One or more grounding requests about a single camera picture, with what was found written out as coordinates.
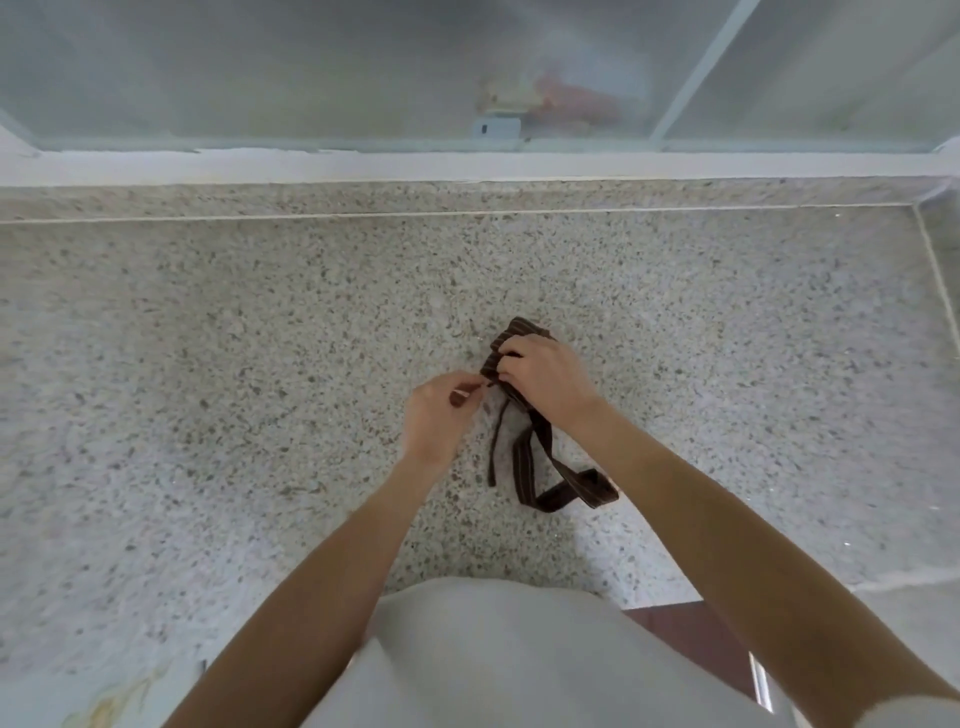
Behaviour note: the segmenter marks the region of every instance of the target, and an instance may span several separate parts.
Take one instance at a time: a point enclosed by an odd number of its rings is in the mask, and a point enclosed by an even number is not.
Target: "frosted glass door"
[[[927,151],[960,134],[960,1],[762,0],[679,149]]]
[[[52,149],[642,144],[735,5],[5,0],[0,108]]]

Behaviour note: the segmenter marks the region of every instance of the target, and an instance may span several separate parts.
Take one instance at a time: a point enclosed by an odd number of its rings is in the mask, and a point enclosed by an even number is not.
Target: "hand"
[[[577,355],[566,344],[538,336],[512,336],[500,346],[501,381],[514,386],[541,415],[569,434],[570,428],[600,395]]]
[[[403,419],[403,459],[436,471],[437,477],[445,472],[487,393],[487,383],[478,374],[451,372],[417,387]]]

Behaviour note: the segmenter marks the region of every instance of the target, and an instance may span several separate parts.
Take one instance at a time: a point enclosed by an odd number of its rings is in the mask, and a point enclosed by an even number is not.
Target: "fabric tie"
[[[491,382],[499,384],[507,395],[507,399],[500,408],[500,414],[496,418],[496,427],[493,430],[493,441],[490,445],[490,459],[487,466],[487,482],[491,487],[496,485],[496,472],[493,467],[493,454],[496,450],[496,441],[500,435],[500,426],[503,424],[503,414],[507,411],[512,401],[518,407],[523,409],[530,416],[530,426],[521,432],[514,440],[514,485],[516,486],[516,497],[523,505],[529,505],[543,513],[553,513],[559,511],[565,505],[575,498],[579,498],[590,508],[597,508],[605,503],[612,503],[620,495],[611,485],[610,481],[595,468],[577,473],[566,466],[553,456],[553,427],[540,412],[521,395],[515,387],[506,382],[500,381],[497,375],[496,365],[503,354],[500,353],[500,345],[511,336],[525,336],[535,333],[547,338],[550,332],[545,328],[540,328],[526,319],[517,316],[503,333],[497,336],[490,344],[493,353],[484,362],[480,369],[480,374],[485,376]],[[546,456],[553,463],[553,467],[561,475],[563,480],[552,488],[537,495],[537,488],[534,478],[534,453],[531,444],[533,435],[537,435],[540,445]]]

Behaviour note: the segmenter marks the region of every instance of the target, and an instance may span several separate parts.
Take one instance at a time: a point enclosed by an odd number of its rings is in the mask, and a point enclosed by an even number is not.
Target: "white baseboard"
[[[960,148],[931,154],[39,152],[0,148],[0,186],[371,181],[957,177]]]

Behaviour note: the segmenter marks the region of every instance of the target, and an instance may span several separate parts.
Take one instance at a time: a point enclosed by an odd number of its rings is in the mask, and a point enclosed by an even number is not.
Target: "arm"
[[[862,602],[729,491],[603,401],[570,348],[504,343],[500,377],[633,502],[707,604],[819,728],[889,698],[960,699]]]
[[[386,482],[274,590],[165,728],[303,722],[360,646],[407,529],[449,467],[485,383],[455,372],[414,391],[403,456]]]

